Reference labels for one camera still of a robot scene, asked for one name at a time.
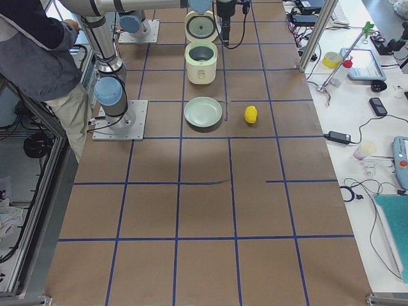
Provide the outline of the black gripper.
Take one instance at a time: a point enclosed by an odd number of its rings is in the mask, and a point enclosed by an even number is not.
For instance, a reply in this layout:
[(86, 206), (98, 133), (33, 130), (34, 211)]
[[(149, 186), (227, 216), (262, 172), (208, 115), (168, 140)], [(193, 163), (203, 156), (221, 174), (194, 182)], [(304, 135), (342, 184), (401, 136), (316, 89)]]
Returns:
[(221, 18), (221, 37), (223, 43), (230, 41), (230, 18), (235, 14), (237, 0), (216, 0), (217, 16)]

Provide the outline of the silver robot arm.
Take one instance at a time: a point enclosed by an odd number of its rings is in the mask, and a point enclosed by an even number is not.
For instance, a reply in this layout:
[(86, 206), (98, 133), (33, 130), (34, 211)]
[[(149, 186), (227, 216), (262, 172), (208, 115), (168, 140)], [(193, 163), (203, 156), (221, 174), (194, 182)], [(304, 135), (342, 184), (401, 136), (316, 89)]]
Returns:
[(102, 77), (125, 78), (126, 68), (116, 51), (114, 39), (106, 24), (106, 14), (119, 15), (125, 33), (142, 40), (152, 31), (147, 10), (189, 9), (184, 31), (188, 39), (184, 57), (188, 80), (194, 85), (208, 85), (215, 80), (216, 38), (229, 44), (231, 18), (236, 5), (247, 8), (245, 1), (63, 1), (62, 5), (74, 13), (85, 28), (85, 35), (96, 56), (96, 67)]
[(133, 10), (119, 13), (121, 28), (134, 37), (144, 37), (150, 33), (150, 25), (144, 10)]

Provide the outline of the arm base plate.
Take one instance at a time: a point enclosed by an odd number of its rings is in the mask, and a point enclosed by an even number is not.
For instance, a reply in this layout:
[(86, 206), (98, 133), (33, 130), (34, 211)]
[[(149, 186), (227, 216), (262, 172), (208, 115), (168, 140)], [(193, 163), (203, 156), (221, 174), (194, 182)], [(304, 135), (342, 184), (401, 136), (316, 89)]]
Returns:
[(121, 32), (119, 43), (121, 44), (148, 44), (156, 43), (159, 33), (159, 20), (144, 21), (130, 16), (120, 20)]
[(106, 117), (105, 110), (99, 107), (99, 117), (92, 127), (92, 139), (94, 141), (125, 141), (143, 140), (145, 122), (147, 116), (147, 100), (129, 100), (128, 110), (123, 117)]

